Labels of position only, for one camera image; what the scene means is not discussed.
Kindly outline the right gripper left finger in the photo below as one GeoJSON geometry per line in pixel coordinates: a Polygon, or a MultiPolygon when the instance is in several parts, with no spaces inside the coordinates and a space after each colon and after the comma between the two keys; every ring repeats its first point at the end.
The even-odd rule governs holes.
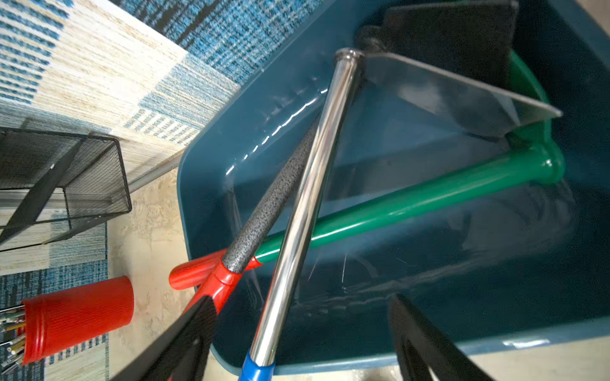
{"type": "Polygon", "coordinates": [[[203,379],[216,320],[213,299],[203,297],[113,379],[203,379]]]}

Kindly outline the green hoe red grip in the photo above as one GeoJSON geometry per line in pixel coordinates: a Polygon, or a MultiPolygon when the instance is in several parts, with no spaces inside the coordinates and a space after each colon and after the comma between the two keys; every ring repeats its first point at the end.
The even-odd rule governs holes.
{"type": "MultiPolygon", "coordinates": [[[[509,84],[512,90],[542,101],[546,92],[532,70],[515,53],[510,55],[509,84]]],[[[310,248],[330,244],[371,230],[393,225],[473,198],[530,181],[555,184],[565,173],[565,159],[551,137],[551,121],[535,123],[510,133],[511,151],[492,160],[454,171],[437,179],[396,190],[379,198],[328,214],[316,222],[310,248]]],[[[285,232],[268,235],[259,245],[246,271],[275,261],[285,232]]],[[[203,284],[226,249],[205,254],[176,266],[168,282],[175,290],[203,284]]]]}

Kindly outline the chrome hoe blue grip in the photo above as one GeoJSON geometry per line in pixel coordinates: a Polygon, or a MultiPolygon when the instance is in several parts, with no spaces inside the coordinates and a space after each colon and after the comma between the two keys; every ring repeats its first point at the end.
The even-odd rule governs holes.
{"type": "Polygon", "coordinates": [[[311,244],[336,141],[362,77],[483,137],[502,137],[522,126],[561,116],[559,109],[547,103],[394,53],[339,50],[270,291],[241,370],[243,380],[269,380],[273,376],[277,346],[311,244]]]}

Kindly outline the grey hoe red grip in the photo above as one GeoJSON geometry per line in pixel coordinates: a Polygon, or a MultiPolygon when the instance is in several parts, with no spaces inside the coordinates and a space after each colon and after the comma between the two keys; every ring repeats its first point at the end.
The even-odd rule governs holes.
{"type": "MultiPolygon", "coordinates": [[[[412,23],[421,31],[416,59],[506,87],[508,54],[519,9],[516,1],[443,1],[421,7],[431,14],[418,16],[412,23]]],[[[300,184],[318,123],[311,123],[229,247],[173,268],[168,278],[173,289],[210,286],[221,293],[214,299],[223,306],[242,274],[261,266],[255,252],[300,184]]]]}

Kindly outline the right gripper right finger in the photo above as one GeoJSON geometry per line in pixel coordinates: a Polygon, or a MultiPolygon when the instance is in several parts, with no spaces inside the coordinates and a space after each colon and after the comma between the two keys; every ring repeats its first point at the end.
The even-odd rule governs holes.
{"type": "Polygon", "coordinates": [[[403,295],[389,303],[389,326],[404,380],[490,380],[403,295]]]}

